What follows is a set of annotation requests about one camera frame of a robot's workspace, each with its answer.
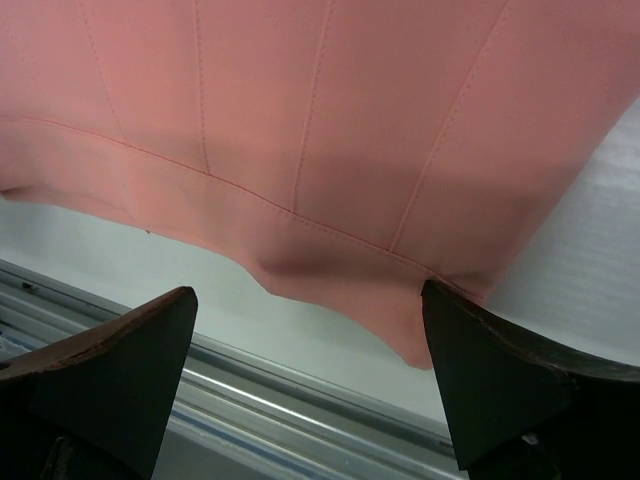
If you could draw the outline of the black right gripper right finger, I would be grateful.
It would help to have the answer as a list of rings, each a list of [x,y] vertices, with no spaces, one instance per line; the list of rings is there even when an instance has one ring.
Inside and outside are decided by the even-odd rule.
[[[638,478],[638,367],[548,339],[437,281],[421,297],[460,470],[472,479]]]

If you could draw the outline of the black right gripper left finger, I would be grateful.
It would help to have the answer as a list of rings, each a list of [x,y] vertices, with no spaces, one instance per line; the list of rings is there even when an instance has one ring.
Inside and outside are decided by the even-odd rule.
[[[182,286],[3,361],[2,478],[151,478],[197,309]]]

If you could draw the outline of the pink skirt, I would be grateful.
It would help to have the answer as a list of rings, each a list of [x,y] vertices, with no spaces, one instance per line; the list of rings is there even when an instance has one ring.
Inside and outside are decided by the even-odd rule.
[[[432,364],[639,94],[635,1],[5,1],[1,194],[224,255]]]

